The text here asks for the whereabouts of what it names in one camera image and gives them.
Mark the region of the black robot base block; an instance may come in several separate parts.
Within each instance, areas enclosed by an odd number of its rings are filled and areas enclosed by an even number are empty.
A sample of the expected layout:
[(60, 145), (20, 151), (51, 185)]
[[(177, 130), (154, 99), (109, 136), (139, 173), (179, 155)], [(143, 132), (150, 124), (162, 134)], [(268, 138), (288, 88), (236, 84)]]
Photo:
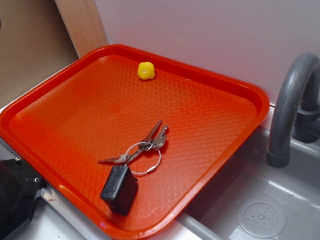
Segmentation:
[(29, 225), (41, 191), (42, 176), (23, 158), (0, 162), (0, 238), (10, 239)]

